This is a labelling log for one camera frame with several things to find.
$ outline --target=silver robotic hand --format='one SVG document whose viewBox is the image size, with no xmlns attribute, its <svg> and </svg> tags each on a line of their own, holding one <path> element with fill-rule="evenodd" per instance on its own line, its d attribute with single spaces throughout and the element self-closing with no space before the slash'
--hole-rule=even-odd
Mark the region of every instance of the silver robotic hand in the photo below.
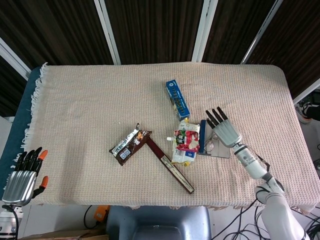
<svg viewBox="0 0 320 240">
<path fill-rule="evenodd" d="M 258 155 L 252 153 L 247 145 L 241 143 L 242 136 L 230 122 L 220 107 L 212 109 L 213 115 L 206 120 L 219 140 L 234 155 L 253 179 L 263 179 L 265 183 L 255 188 L 257 200 L 265 204 L 262 221 L 272 240 L 309 240 L 309 236 L 298 223 L 284 197 L 284 188 L 260 163 Z"/>
<path fill-rule="evenodd" d="M 40 154 L 41 150 L 42 147 L 39 147 L 22 153 L 8 179 L 2 197 L 4 211 L 0 213 L 0 240 L 18 238 L 19 224 L 23 218 L 22 207 L 47 187 L 48 176 L 45 176 L 39 188 L 35 189 L 42 161 L 48 153 L 45 150 Z"/>
</svg>

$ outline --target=blue toothpaste box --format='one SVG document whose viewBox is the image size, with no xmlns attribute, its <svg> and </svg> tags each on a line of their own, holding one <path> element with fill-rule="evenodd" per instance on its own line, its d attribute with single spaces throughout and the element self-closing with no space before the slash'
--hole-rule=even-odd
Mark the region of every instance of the blue toothpaste box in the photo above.
<svg viewBox="0 0 320 240">
<path fill-rule="evenodd" d="M 165 83 L 165 87 L 179 120 L 182 121 L 183 119 L 188 118 L 190 116 L 190 112 L 176 80 L 167 81 Z"/>
</svg>

